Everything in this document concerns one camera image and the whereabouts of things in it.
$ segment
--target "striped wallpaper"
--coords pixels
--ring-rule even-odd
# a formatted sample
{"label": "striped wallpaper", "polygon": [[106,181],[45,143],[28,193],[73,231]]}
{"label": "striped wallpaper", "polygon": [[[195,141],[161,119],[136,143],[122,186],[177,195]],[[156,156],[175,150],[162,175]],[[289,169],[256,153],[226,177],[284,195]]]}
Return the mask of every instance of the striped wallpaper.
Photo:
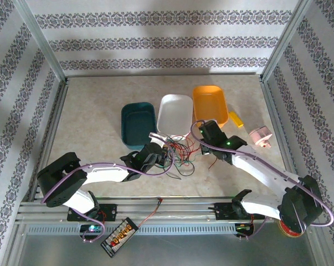
{"label": "striped wallpaper", "polygon": [[0,1],[0,264],[58,85],[13,3]]}
{"label": "striped wallpaper", "polygon": [[[334,211],[334,0],[313,1],[268,86],[298,174]],[[334,260],[334,224],[324,230]]]}
{"label": "striped wallpaper", "polygon": [[27,0],[67,76],[261,73],[297,0]]}

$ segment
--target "circuit board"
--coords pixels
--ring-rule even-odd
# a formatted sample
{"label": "circuit board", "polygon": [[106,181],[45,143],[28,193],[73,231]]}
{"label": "circuit board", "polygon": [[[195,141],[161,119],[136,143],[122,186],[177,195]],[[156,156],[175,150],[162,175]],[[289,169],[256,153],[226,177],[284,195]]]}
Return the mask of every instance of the circuit board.
{"label": "circuit board", "polygon": [[127,217],[100,245],[112,258],[137,231],[137,225]]}

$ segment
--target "red wire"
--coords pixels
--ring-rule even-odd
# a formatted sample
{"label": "red wire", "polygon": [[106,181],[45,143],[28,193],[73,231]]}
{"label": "red wire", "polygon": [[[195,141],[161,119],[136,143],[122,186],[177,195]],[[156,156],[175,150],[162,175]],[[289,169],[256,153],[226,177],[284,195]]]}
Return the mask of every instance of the red wire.
{"label": "red wire", "polygon": [[181,159],[181,165],[185,165],[185,166],[189,165],[189,162],[187,162],[187,161],[190,160],[191,154],[193,154],[194,152],[197,152],[198,150],[201,149],[200,146],[199,146],[199,148],[195,149],[195,147],[194,147],[195,142],[192,141],[192,139],[190,137],[188,137],[189,134],[187,136],[176,135],[178,137],[184,137],[186,139],[187,146],[182,146],[182,145],[179,144],[179,142],[170,143],[170,145],[178,152],[178,154],[180,156],[180,159]]}
{"label": "red wire", "polygon": [[103,212],[103,211],[100,211],[100,212],[98,212],[98,214],[102,214],[102,223],[105,223],[105,219],[106,219],[106,214],[105,214],[105,212]]}
{"label": "red wire", "polygon": [[210,168],[211,168],[216,162],[217,162],[217,158],[216,158],[216,160],[209,166],[209,170],[210,170]]}
{"label": "red wire", "polygon": [[251,222],[250,222],[250,224],[251,224],[251,226],[253,226],[253,233],[254,233],[254,231],[255,231],[255,226],[254,226],[254,215],[251,214],[250,217],[251,217]]}
{"label": "red wire", "polygon": [[146,217],[146,219],[144,219],[144,220],[138,225],[138,227],[140,227],[145,221],[147,221],[152,215],[154,215],[154,214],[157,212],[157,210],[158,210],[158,208],[160,207],[162,201],[163,201],[163,199],[160,198],[160,200],[159,200],[158,203],[157,203],[157,207],[156,207],[156,209],[155,209],[150,215],[148,215],[148,216]]}

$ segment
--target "teal plastic bowl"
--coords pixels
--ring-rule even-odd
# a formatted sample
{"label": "teal plastic bowl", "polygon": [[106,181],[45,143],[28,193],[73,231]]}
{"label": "teal plastic bowl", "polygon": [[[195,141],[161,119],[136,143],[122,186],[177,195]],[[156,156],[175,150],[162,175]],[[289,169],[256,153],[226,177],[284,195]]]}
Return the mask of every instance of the teal plastic bowl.
{"label": "teal plastic bowl", "polygon": [[156,133],[155,108],[150,103],[132,103],[121,110],[121,138],[130,150],[140,150]]}

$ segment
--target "robotic arm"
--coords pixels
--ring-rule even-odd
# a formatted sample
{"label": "robotic arm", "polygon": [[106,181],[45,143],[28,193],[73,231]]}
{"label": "robotic arm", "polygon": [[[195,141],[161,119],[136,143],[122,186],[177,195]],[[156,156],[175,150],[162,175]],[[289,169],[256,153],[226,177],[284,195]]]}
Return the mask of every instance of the robotic arm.
{"label": "robotic arm", "polygon": [[[201,141],[203,154],[214,154],[218,159],[246,171],[275,193],[275,196],[267,196],[251,190],[241,191],[233,199],[233,209],[239,217],[245,217],[248,213],[262,214],[282,220],[292,231],[302,233],[321,215],[321,205],[290,182],[296,181],[322,201],[318,184],[313,177],[307,175],[301,178],[277,167],[262,158],[241,138],[227,138],[213,120],[205,122],[199,129],[204,137]],[[210,149],[203,143],[230,151]]]}
{"label": "robotic arm", "polygon": [[[241,138],[227,138],[215,121],[205,122],[199,129],[204,138],[199,140],[202,154],[213,154],[248,172],[275,193],[275,196],[266,196],[251,190],[241,191],[232,200],[233,210],[239,218],[253,213],[262,214],[282,220],[292,231],[302,233],[322,213],[319,202],[298,187],[304,186],[321,201],[320,190],[314,178],[301,178],[273,165]],[[48,207],[63,204],[95,218],[99,211],[96,198],[92,192],[86,193],[79,188],[93,182],[127,182],[139,178],[153,165],[163,161],[163,143],[164,140],[161,139],[152,140],[140,152],[134,151],[121,157],[126,167],[115,163],[80,166],[76,154],[69,152],[39,172],[38,182],[44,195],[42,203],[46,203]]]}

